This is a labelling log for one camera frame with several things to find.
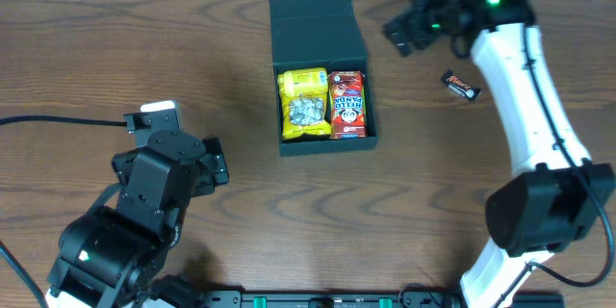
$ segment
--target snack package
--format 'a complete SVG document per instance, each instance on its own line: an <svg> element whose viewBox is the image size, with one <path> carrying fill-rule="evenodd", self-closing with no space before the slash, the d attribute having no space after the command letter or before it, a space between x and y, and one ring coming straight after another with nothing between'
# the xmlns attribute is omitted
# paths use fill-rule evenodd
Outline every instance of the snack package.
<svg viewBox="0 0 616 308"><path fill-rule="evenodd" d="M441 81L451 90L453 90L458 95L464 97L470 102L475 101L477 97L481 94L481 88L473 88L468 84L462 82L456 75L453 74L453 71L448 70L445 72L443 77L441 77Z"/></svg>
<svg viewBox="0 0 616 308"><path fill-rule="evenodd" d="M291 70L278 75L282 103L282 139L331 134L325 121L327 71L322 67Z"/></svg>
<svg viewBox="0 0 616 308"><path fill-rule="evenodd" d="M366 137L364 74L335 71L329 74L331 138Z"/></svg>

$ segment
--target red snack box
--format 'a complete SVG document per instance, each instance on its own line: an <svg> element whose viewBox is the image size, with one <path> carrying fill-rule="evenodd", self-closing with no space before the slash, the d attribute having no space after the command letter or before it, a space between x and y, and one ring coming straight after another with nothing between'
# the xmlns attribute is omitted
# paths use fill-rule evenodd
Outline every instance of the red snack box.
<svg viewBox="0 0 616 308"><path fill-rule="evenodd" d="M334 71L328 79L331 138L366 137L364 74L361 71Z"/></svg>

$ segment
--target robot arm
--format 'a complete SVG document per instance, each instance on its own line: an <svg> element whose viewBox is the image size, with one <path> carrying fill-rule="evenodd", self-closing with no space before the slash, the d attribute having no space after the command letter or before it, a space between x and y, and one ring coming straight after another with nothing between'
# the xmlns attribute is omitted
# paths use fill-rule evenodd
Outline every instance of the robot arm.
<svg viewBox="0 0 616 308"><path fill-rule="evenodd" d="M514 177L534 171L539 164L545 164L550 169L569 166L560 150L553 145L551 129L525 69L522 30L522 23L501 25L496 31L483 30L471 50L473 61L494 95L509 143ZM541 91L569 153L582 166L583 160L590 161L590 155L579 142L560 104L544 59L539 28L528 30L529 46L532 57L536 59L535 71ZM515 292L530 276L526 264L542 263L552 256L552 252L542 249L510 257L507 251L490 239L473 267L462 276L460 287L464 300L470 307L498 308L496 302L500 302L501 307L508 307ZM517 280L521 273L524 278ZM517 285L510 294L501 298L516 281Z"/></svg>
<svg viewBox="0 0 616 308"><path fill-rule="evenodd" d="M144 105L124 117L137 149L112 159L121 186L117 204L105 206L111 194L104 192L62 233L47 278L51 307L140 304L180 240L191 199L228 182L218 139L184 133L173 102Z"/></svg>
<svg viewBox="0 0 616 308"><path fill-rule="evenodd" d="M580 240L597 211L555 143L552 129L527 70L534 62L543 95L564 147L603 205L614 189L609 165L593 165L565 116L543 55L539 28L527 0L413 0L413 7L385 26L401 55L411 44L425 49L439 36L469 47L499 111L511 156L513 181L486 203L490 240L459 283L471 308L507 307L532 271L571 241Z"/></svg>

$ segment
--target green led light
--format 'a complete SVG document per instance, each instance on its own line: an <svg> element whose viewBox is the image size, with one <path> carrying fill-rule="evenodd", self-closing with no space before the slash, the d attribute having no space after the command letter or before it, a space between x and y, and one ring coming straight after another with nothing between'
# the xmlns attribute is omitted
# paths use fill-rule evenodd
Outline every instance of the green led light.
<svg viewBox="0 0 616 308"><path fill-rule="evenodd" d="M90 256L88 255L88 253L85 250L82 250L79 253L79 260L83 261L83 262L87 262L87 260L90 259Z"/></svg>
<svg viewBox="0 0 616 308"><path fill-rule="evenodd" d="M394 305L391 298L380 298L378 300L379 308L392 308Z"/></svg>
<svg viewBox="0 0 616 308"><path fill-rule="evenodd" d="M254 297L253 308L268 308L268 300L265 297Z"/></svg>
<svg viewBox="0 0 616 308"><path fill-rule="evenodd" d="M501 3L501 0L485 0L490 6L498 6Z"/></svg>

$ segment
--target black wire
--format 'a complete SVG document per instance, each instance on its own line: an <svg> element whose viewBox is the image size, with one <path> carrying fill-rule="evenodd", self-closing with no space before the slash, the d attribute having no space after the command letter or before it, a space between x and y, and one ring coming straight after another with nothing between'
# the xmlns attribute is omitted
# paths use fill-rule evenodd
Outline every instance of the black wire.
<svg viewBox="0 0 616 308"><path fill-rule="evenodd" d="M529 262L528 265L535 266L536 268L543 270L545 273L549 274L550 276L554 277L555 279L567 285L577 287L577 288L588 288L588 287L595 286L601 283L609 275L609 272L614 263L614 236L612 234L612 229L609 223L609 218L607 217L607 213L603 209L603 206L601 202L599 201L599 199L597 198L597 196L595 195L595 193L592 191L592 189L588 185L586 178L582 175L578 166L576 165L571 155L567 151L565 145L563 144L564 140L558 134L556 125L554 124L552 116L550 115L548 105L546 104L546 100L544 99L543 93L541 92L541 87L539 87L539 82L537 81L537 76L535 75L535 72L534 72L534 60L530 57L530 52L528 49L528 37L527 37L527 32L526 32L526 26L527 25L525 23L522 29L522 38L524 41L524 53L526 56L526 66L528 69L528 73L530 74L532 85L534 86L535 93L537 94L537 98L539 99L539 103L541 104L541 108L546 117L546 121L548 122L548 125L550 126L550 129L552 130L552 135L554 136L556 145L560 149L562 156L567 161L567 164L571 167L572 171L574 172L574 175L579 180L579 183L581 184L582 188L588 195L588 198L590 199L593 206L597 210L599 219L601 220L603 224L603 230L605 231L605 239L607 242L607 255L606 255L605 263L603 265L603 269L599 273L599 275L597 275L594 279L591 279L589 281L580 282L580 281L569 279L563 276L562 274L557 273L553 269L550 269L539 263Z"/></svg>
<svg viewBox="0 0 616 308"><path fill-rule="evenodd" d="M37 298L37 301L40 307L47 308L47 301L45 300L45 296L42 294L42 291L40 290L37 283L32 279L30 274L28 274L28 271L24 269L21 266L21 264L19 264L19 261L15 259L15 257L11 254L9 249L2 243L2 241L0 241L0 254L5 260L7 260L7 263L9 263L9 266L11 266L13 270L15 271L15 273L19 275L19 277L26 284L26 286L28 286L28 289L30 289L32 294L34 294L34 296Z"/></svg>
<svg viewBox="0 0 616 308"><path fill-rule="evenodd" d="M398 293L398 303L402 304L402 306L404 306L404 303L402 303L402 294L406 293L406 289L412 288L412 287L425 288L425 285L420 284L420 283L406 284L404 288L402 288L402 290L400 290L400 292ZM430 298L432 298L432 300L434 301L434 304L436 304L438 307L443 307L443 301L439 302L436 299L436 297L434 297L432 292L427 292L427 293L430 295Z"/></svg>
<svg viewBox="0 0 616 308"><path fill-rule="evenodd" d="M522 279L524 279L524 276L528 273L532 271L532 265L531 264L526 264L524 266L524 269L520 272L520 274L518 274L518 276L516 277L516 279L513 281L513 283L511 283L511 285L509 286L509 288L507 288L507 290L500 294L499 300L497 300L497 302L493 305L494 308L499 308L499 306L501 305L501 303L503 303L507 297L509 295L511 295L511 293L513 293L513 291L516 289L516 287L518 286L518 284L520 284L520 282L522 281Z"/></svg>
<svg viewBox="0 0 616 308"><path fill-rule="evenodd" d="M111 121L111 120L95 120L95 119L81 119L66 116L51 116L51 115L18 115L9 116L0 119L0 125L6 125L22 121L55 121L70 124L84 124L84 125L104 125L104 126L126 126L126 121Z"/></svg>
<svg viewBox="0 0 616 308"><path fill-rule="evenodd" d="M124 189L124 187L119 183L114 183L107 186L107 188L105 188L105 190L98 196L98 198L96 198L94 203L92 203L91 207L88 208L86 214L94 214L94 212L104 206L110 198L114 197L114 195L117 192L120 192L122 189Z"/></svg>
<svg viewBox="0 0 616 308"><path fill-rule="evenodd" d="M85 124L85 125L104 125L104 126L126 126L125 121L109 121L109 120L95 120L95 119L81 119L81 118L73 118L73 117L65 117L65 116L51 116L51 115L19 115L19 116L9 116L0 119L0 125L12 124L23 121L55 121L55 122L63 122L70 124ZM26 284L28 289L32 292L32 294L37 298L38 304L42 308L47 308L47 301L45 301L45 296L42 294L37 283L32 279L28 271L24 269L19 261L15 259L15 257L11 254L9 249L0 241L0 254L2 257L9 263L11 268L17 273L19 278Z"/></svg>
<svg viewBox="0 0 616 308"><path fill-rule="evenodd" d="M451 52L458 59L467 59L471 56L471 53L467 50L465 53L462 53L458 50L458 39L459 36L452 36L449 41L449 47L451 48Z"/></svg>

